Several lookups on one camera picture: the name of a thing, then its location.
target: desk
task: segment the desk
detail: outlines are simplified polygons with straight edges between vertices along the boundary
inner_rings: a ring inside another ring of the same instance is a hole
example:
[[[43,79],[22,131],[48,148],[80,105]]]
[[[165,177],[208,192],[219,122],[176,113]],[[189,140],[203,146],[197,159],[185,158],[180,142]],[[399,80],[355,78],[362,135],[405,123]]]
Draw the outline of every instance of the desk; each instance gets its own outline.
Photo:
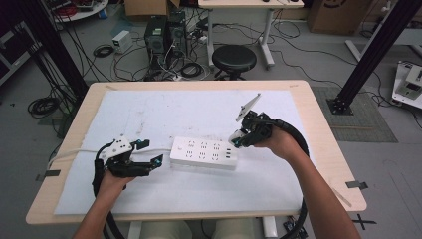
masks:
[[[93,6],[93,11],[81,11],[80,9],[78,9],[77,14],[75,14],[74,16],[70,16],[70,17],[55,16],[55,21],[58,23],[61,23],[61,22],[70,22],[70,21],[76,21],[83,18],[87,18],[87,17],[93,16],[94,14],[99,13],[102,9],[106,7],[107,4],[108,4],[108,0],[103,0],[102,2],[95,1],[94,6]]]
[[[178,82],[178,83],[97,83],[93,84],[86,95],[74,122],[69,129],[59,150],[63,153],[70,149],[79,148],[87,130],[107,91],[218,91],[218,90],[273,90],[289,91],[297,106],[304,130],[308,136],[308,144],[312,149],[317,167],[328,182],[348,203],[340,200],[347,211],[362,211],[366,202],[358,188],[347,188],[345,182],[354,181],[353,175],[338,147],[337,142],[320,110],[314,94],[305,81],[247,81],[247,82]],[[74,155],[55,161],[51,169],[60,169],[59,176],[47,177],[40,188],[29,212],[29,224],[58,224],[81,222],[83,215],[57,216],[54,214],[56,205],[64,188],[69,169],[75,158]],[[253,217],[274,216],[275,213],[261,212],[236,214],[227,213],[180,213],[180,214],[131,214],[117,215],[116,220],[171,220],[171,219],[199,219],[224,217]]]
[[[266,17],[266,27],[263,36],[260,38],[260,48],[262,49],[267,69],[273,67],[274,60],[271,56],[270,49],[268,48],[267,41],[270,34],[271,23],[273,19],[274,9],[284,8],[301,8],[304,7],[302,1],[292,2],[289,0],[270,0],[264,2],[262,0],[199,0],[198,4],[200,7],[208,9],[208,41],[207,41],[207,52],[208,52],[208,64],[211,68],[214,68],[212,62],[212,54],[214,52],[213,45],[213,34],[212,34],[212,11],[217,8],[256,8],[256,9],[268,9]]]

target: stool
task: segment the stool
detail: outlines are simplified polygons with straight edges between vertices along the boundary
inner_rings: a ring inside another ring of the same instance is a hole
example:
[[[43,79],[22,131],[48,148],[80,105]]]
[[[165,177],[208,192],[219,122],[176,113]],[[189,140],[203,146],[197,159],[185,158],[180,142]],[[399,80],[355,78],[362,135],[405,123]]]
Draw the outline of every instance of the stool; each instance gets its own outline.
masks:
[[[214,51],[212,62],[220,69],[214,76],[216,81],[225,80],[227,77],[231,81],[238,79],[245,80],[240,74],[255,67],[257,56],[255,56],[253,51],[244,46],[226,45]],[[219,77],[222,72],[225,72],[226,75]]]

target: power outlet socket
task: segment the power outlet socket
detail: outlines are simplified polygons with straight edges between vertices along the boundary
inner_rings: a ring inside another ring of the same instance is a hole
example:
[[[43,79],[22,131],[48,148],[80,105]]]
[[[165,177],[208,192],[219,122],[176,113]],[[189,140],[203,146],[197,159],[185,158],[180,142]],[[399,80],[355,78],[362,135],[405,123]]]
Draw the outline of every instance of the power outlet socket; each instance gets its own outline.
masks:
[[[176,137],[170,152],[170,161],[191,166],[234,170],[237,148],[229,142],[192,137]]]

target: cardboard box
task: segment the cardboard box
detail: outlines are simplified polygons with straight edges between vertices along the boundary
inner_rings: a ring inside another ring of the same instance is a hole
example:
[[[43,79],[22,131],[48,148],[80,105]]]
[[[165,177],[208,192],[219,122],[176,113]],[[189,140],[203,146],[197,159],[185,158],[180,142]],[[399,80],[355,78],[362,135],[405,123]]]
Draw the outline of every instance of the cardboard box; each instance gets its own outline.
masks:
[[[373,0],[315,0],[308,16],[311,32],[353,35]]]
[[[127,16],[167,15],[172,5],[179,7],[180,0],[125,0]]]

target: human hand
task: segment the human hand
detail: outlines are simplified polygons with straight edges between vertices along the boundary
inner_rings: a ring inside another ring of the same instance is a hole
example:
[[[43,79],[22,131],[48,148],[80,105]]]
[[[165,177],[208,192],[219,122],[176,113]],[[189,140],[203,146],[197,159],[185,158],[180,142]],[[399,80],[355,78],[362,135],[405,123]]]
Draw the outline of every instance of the human hand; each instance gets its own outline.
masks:
[[[106,171],[97,195],[97,200],[114,203],[121,195],[123,188],[133,180],[134,177],[115,177],[110,171]]]
[[[256,143],[254,147],[267,147],[273,154],[287,162],[293,160],[298,153],[302,153],[295,139],[276,126],[272,127],[271,137]]]

